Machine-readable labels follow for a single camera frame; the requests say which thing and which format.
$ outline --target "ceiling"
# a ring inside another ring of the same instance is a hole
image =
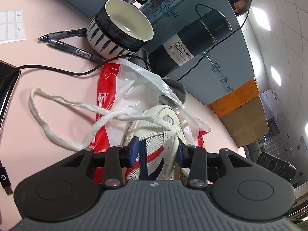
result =
[[[268,17],[271,31],[249,21],[266,68],[269,86],[281,101],[298,138],[308,122],[308,0],[252,0]],[[271,66],[281,77],[272,78]]]

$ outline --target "brown box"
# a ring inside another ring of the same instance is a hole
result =
[[[220,118],[238,147],[250,144],[269,132],[259,96]]]
[[[210,104],[214,113],[221,118],[259,95],[256,80],[253,78],[224,97]]]

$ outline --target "black thermos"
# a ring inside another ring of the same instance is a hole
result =
[[[231,33],[231,25],[218,10],[198,18],[149,54],[155,74],[165,77]]]

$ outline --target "black cable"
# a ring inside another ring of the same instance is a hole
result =
[[[221,41],[219,41],[218,43],[216,43],[213,47],[211,47],[211,48],[204,54],[204,56],[202,56],[202,57],[200,58],[200,60],[199,60],[189,71],[187,71],[181,78],[177,79],[177,81],[183,79],[190,71],[192,71],[195,67],[197,67],[197,65],[200,63],[200,61],[201,61],[204,57],[206,57],[206,55],[207,55],[213,48],[215,48],[218,44],[220,44],[220,43],[223,42],[224,40],[228,39],[231,35],[233,35],[233,34],[234,34],[235,32],[237,32],[238,30],[240,30],[240,29],[244,26],[245,22],[247,21],[248,14],[249,14],[249,10],[250,10],[250,7],[248,8],[247,16],[246,16],[246,18],[245,18],[245,20],[244,20],[244,22],[243,22],[243,24],[242,24],[241,27],[239,27],[239,28],[236,29],[234,32],[232,32],[230,35],[228,35],[227,37],[225,37],[224,39],[222,39]]]
[[[195,6],[195,11],[196,11],[196,13],[198,14],[199,18],[201,18],[201,15],[200,15],[200,13],[199,13],[198,10],[197,10],[197,7],[198,7],[199,5],[200,5],[200,6],[207,7],[207,8],[210,8],[211,10],[215,10],[214,8],[211,8],[210,6],[204,5],[204,4],[202,4],[202,3],[198,3],[198,4]]]
[[[57,68],[53,68],[53,67],[49,67],[49,66],[43,66],[43,65],[23,65],[23,66],[19,66],[17,68],[14,69],[13,72],[9,73],[1,82],[0,87],[2,87],[2,85],[6,85],[6,83],[8,82],[8,80],[14,76],[19,70],[21,69],[45,69],[45,70],[49,70],[49,71],[53,71],[53,72],[57,72],[57,73],[61,73],[61,74],[66,74],[66,75],[72,75],[72,76],[83,76],[83,75],[88,75],[91,74],[92,72],[94,72],[95,70],[99,69],[101,66],[103,66],[104,64],[116,60],[116,59],[120,59],[120,58],[126,58],[126,57],[133,57],[133,58],[137,58],[137,59],[141,59],[142,61],[144,61],[145,65],[147,68],[149,68],[151,70],[151,72],[153,73],[153,69],[150,65],[150,63],[140,57],[140,56],[135,56],[135,55],[121,55],[121,56],[116,56],[116,57],[112,57],[100,64],[98,64],[96,67],[92,68],[89,71],[86,72],[82,72],[82,73],[78,73],[78,72],[71,72],[71,71],[67,71],[67,70],[63,70],[63,69],[57,69]]]

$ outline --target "pink desk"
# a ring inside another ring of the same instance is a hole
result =
[[[27,40],[0,44],[0,59],[15,66],[41,64],[74,72],[84,72],[95,63],[37,43],[37,38],[46,33],[87,27],[90,19],[64,0],[0,0],[0,11],[22,10]],[[86,38],[67,38],[65,42],[90,51]],[[28,96],[33,87],[40,87],[47,93],[59,94],[75,101],[96,104],[96,86],[99,71],[84,77],[74,78],[45,70],[22,71],[12,96],[4,122],[0,142],[0,160],[14,190],[24,178],[71,155],[51,143],[41,126],[31,115]],[[42,116],[61,136],[82,143],[85,134],[95,121],[95,114],[80,109],[65,108],[54,102],[36,99]],[[191,95],[185,106],[196,117],[209,124],[212,132],[204,136],[208,152],[218,152],[228,147],[241,155],[225,127],[208,106],[202,105]],[[17,224],[21,217],[15,207],[13,195],[7,196],[0,188],[0,229],[7,231]]]

